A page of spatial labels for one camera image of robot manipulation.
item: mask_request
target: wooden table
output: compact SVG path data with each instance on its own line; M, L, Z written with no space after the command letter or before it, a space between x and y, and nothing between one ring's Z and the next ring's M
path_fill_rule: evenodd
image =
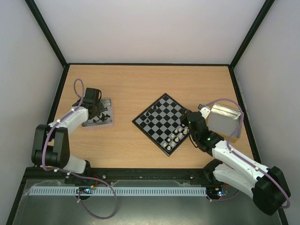
M213 158L194 148L188 139L168 157L132 120L164 93L193 111L200 103L217 98L236 101L228 67L71 65L55 119L78 99L73 91L76 78L81 78L85 87L100 89L102 97L112 98L114 105L113 128L78 127L71 134L71 153L90 161L92 167L203 168ZM241 138L232 145L253 158L244 127Z

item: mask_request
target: robotic arm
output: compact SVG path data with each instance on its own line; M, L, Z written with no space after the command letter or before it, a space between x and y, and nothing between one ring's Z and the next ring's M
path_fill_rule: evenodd
M268 215L274 214L286 200L289 205L291 192L282 171L253 161L229 145L222 136L209 131L205 121L209 113L208 107L200 107L199 112L186 110L180 119L189 127L197 147L216 158L204 167L207 180L211 183L218 180L244 192Z
M57 168L63 168L66 171L75 173L84 173L86 165L89 162L83 159L76 158L70 154L69 147L69 135L83 122L91 120L95 116L100 115L105 111L104 106L100 102L99 98L101 91L94 88L87 88L85 91L82 104L78 108L80 99L73 104L69 116L67 116L62 122L52 122L48 125L39 125L36 128L31 160L35 165L42 164L43 149L46 142L46 137L53 126L54 131L51 133L49 143L54 141L53 145L47 143L47 149L45 153L45 165L53 166Z
M37 126L31 155L35 165L43 165L45 170L46 166L63 168L64 171L74 172L73 175L89 169L88 161L70 154L68 136L80 124L105 111L99 94L100 90L87 88L82 94L84 97L78 95L81 99L73 104L71 111L61 120ZM186 110L180 118L181 123L189 127L197 147L216 158L204 167L206 179L211 183L217 180L227 183L244 192L268 215L274 214L279 208L288 208L291 192L282 171L275 166L270 169L253 161L229 145L222 136L209 131L205 121L209 113L208 107L200 107L199 112Z

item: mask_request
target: robot end effector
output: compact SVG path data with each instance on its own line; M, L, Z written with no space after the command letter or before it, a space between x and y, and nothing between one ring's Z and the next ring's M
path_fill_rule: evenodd
M98 89L86 88L80 109L76 113L73 113L68 118L66 118L65 121L67 122L61 123L54 129L49 140L49 142L54 140L54 144L53 146L51 146L47 143L45 155L46 166L65 168L71 160L75 160L76 163L83 161L83 163L81 164L84 165L81 166L80 171L74 172L82 173L82 169L85 170L86 161L77 159L70 154L68 136L81 123L94 118L104 111L104 107L100 102L101 96L99 98L99 94L101 94L101 91ZM78 106L79 102L80 99L75 102L73 106ZM48 125L40 124L36 128L31 154L31 160L35 165L42 164L42 154L46 136L52 126L53 123L50 123Z

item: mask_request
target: black square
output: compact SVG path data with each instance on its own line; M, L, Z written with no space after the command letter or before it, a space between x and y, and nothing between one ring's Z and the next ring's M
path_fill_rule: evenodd
M156 133L157 133L158 135L161 135L161 134L163 133L163 131L162 131L161 129L158 129L158 130L156 131Z
M174 123L172 124L172 126L175 127L175 128L177 128L177 127L179 126L179 124L176 123L176 122L174 122Z
M166 128L169 128L169 127L170 127L170 124L169 124L168 122L166 122L166 123L164 124L164 126L165 126Z
M170 117L169 117L168 115L166 115L166 116L164 116L164 119L165 119L166 121L168 121L168 120L170 119Z
M149 131L148 131L148 134L150 134L150 135L153 135L155 132L154 132L154 130L152 130L152 129L150 129Z
M167 108L164 109L164 113L168 114L170 110L168 110Z
M162 119L161 115L158 115L157 117L155 117L158 121L160 121Z
M164 132L166 135L169 135L171 132L170 132L170 130L165 130L165 132Z
M154 119L154 116L153 116L153 115L150 115L150 116L148 117L148 119L149 119L149 120L153 120L153 119Z
M150 114L152 114L152 113L154 113L154 109L150 108L150 109L148 110L148 112L149 112Z
M142 128L144 128L146 125L147 125L147 124L146 124L145 122L142 122L142 123L140 124L140 126L141 126Z
M154 126L154 123L150 122L148 123L148 126L152 128Z
M162 123L161 123L161 122L158 122L158 123L156 124L156 126L157 126L158 128L161 128L161 127L162 127Z
M141 117L140 117L142 120L145 120L147 117L143 114L143 115L141 115Z
M175 115L173 115L171 118L172 118L174 121L176 121L176 120L178 119L178 117L175 116Z
M178 111L177 111L176 109L172 109L171 112L175 114L175 113L177 113Z
M156 141L157 141L158 143L161 143L161 142L163 141L163 139L162 139L161 137L158 137L158 138L156 139Z
M156 112L157 112L158 114L160 114L160 113L162 112L162 110L161 110L161 109L157 109Z

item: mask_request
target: purple cable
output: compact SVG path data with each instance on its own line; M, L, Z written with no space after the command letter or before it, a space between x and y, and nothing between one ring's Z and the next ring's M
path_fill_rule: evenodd
M83 202L81 201L81 199L80 199L80 194L81 194L82 192L79 192L77 199L78 199L79 203L83 206L83 208L87 211L87 213L88 213L90 216L92 216L92 217L94 217L94 218L96 218L96 219L109 219L109 218L113 217L113 216L117 213L117 210L118 210L118 198L117 198L116 192L115 192L115 190L113 189L112 186L110 186L110 185L109 185L107 182L105 182L104 180L100 180L100 179L97 179L97 178L94 178L94 177L84 177L84 176L80 176L80 175L78 175L77 173L74 173L74 172L71 172L71 174L72 174L73 176L76 176L76 177L81 178L81 179L97 180L97 181L99 181L99 182L101 182L101 183L104 183L105 185L107 185L107 186L112 190L112 193L113 193L113 195L114 195L116 204L115 204L114 210L113 210L113 212L111 213L111 215L109 215L109 216L107 216L107 217L99 217L99 216L93 214L91 211L89 211L89 210L86 208L86 206L83 204Z
M81 85L82 85L82 95L80 96L76 90L76 82L77 81L80 81ZM83 81L79 78L77 78L75 81L74 81L74 84L73 84L73 87L74 87L74 92L75 94L80 98L80 101L79 101L79 104L78 106L74 109L74 110L70 110L69 112L67 112L65 115L63 115L54 125L53 127L50 129L49 133L47 134L47 137L46 137L46 141L45 141L45 145L44 145L44 148L43 148L43 155L42 155L42 165L43 165L43 169L46 170L46 171L49 171L49 170L55 170L56 168L55 167L52 167L52 168L47 168L46 167L46 164L45 164L45 156L46 156L46 150L47 150L47 146L48 146L48 143L49 143L49 139L51 137L51 134L53 133L54 129L60 124L60 122L64 121L66 118L68 118L71 114L73 114L74 112L76 112L79 107L81 106L82 102L83 102L83 97L84 97L84 84L83 84ZM63 170L63 169L59 169L57 168L58 170L62 171L62 172L65 172L65 173L69 173L69 171L66 171L66 170ZM80 199L80 194L81 192L78 194L78 200L79 200L79 203L83 206L83 208L87 211L87 213L89 215L91 215L92 217L94 218L97 218L97 219L109 219L111 217L113 217L116 213L117 213L117 210L118 210L118 198L117 198L117 195L116 195L116 192L114 191L114 189L112 188L112 186L110 186L107 182L103 181L103 180L100 180L100 179L97 179L97 178L93 178L93 177L84 177L84 176L80 176L78 175L77 173L74 173L74 172L70 172L70 174L72 174L73 176L76 176L78 178L81 178L81 179L89 179L89 180L97 180L101 183L104 183L105 185L107 185L111 190L112 190L112 193L115 197L115 200L116 200L116 204L115 204L115 208L113 210L113 212L111 213L111 215L107 216L107 217L99 217L99 216L96 216L95 214L93 214L92 212L90 212L86 207L85 205L81 202L81 199Z
M219 101L229 101L229 102L232 102L234 103L240 110L240 123L238 125L238 127L235 129L235 131L229 136L228 138L228 141L227 141L227 147L228 149L230 150L231 147L229 145L229 142L230 140L232 139L232 137L238 132L238 130L241 128L242 124L243 124L243 120L244 120L244 113L241 109L241 107L239 106L239 104L237 104L235 101L231 100L231 99L228 99L228 98L220 98L220 99L217 99L215 101L212 101L205 106L208 106L208 105L211 105L211 104L214 104L215 102L219 102ZM243 160L245 163L249 164L250 166L252 166L253 168L256 168L256 165L254 165L253 163L251 163L250 161L248 161L247 159L245 159L244 157L240 156L238 153L236 153L235 151L232 151L232 153L238 157L239 159ZM287 209L291 206L291 201L290 201L290 198L287 196L286 192L282 189L282 187L270 176L268 175L265 171L263 171L261 168L258 167L257 169L259 172L263 173L266 177L268 177L275 185L276 187L281 191L281 193L284 195L284 197L286 198L286 205L285 206L281 206L280 208L282 209ZM220 200L212 200L214 202L221 202L221 201L225 201L225 200L229 200L229 199L232 199L234 196L236 196L237 194L229 197L229 198L226 198L226 199L220 199Z
M80 81L81 82L81 85L82 85L82 95L78 95L77 91L76 91L76 82L77 81ZM50 137L51 137L51 134L53 133L54 129L59 125L60 122L62 122L63 120L65 120L67 117L69 117L72 113L76 112L79 107L81 106L82 102L83 102L83 97L84 97L84 84L83 84L83 81L79 78L77 78L75 81L74 81L74 91L76 93L76 95L80 98L80 102L78 104L78 106L73 110L70 110L69 112L67 112L65 115L63 115L54 125L53 127L50 129L49 133L47 134L47 137L46 137L46 140L45 140L45 144L44 144L44 148L43 148L43 155L42 155L42 165L43 165L43 169L46 170L46 171L49 171L49 170L54 170L55 168L47 168L46 167L46 164L45 164L45 157L46 157L46 151L47 151L47 146L48 146L48 143L49 143L49 140L50 140Z

